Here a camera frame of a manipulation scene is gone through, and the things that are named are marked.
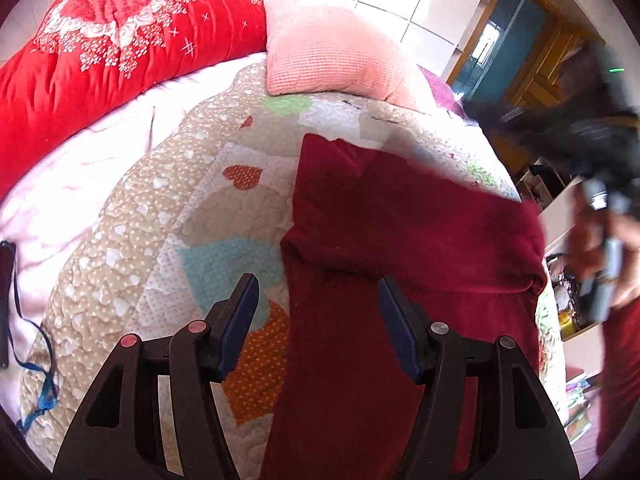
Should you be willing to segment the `person right hand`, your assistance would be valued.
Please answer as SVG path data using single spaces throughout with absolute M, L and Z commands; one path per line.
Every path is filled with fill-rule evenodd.
M 573 221 L 567 239 L 570 270 L 579 281 L 602 271 L 605 266 L 602 240 L 611 235 L 622 244 L 622 266 L 614 281 L 610 307 L 619 309 L 632 304 L 639 298 L 639 221 L 610 210 L 593 210 L 581 183 L 573 188 Z

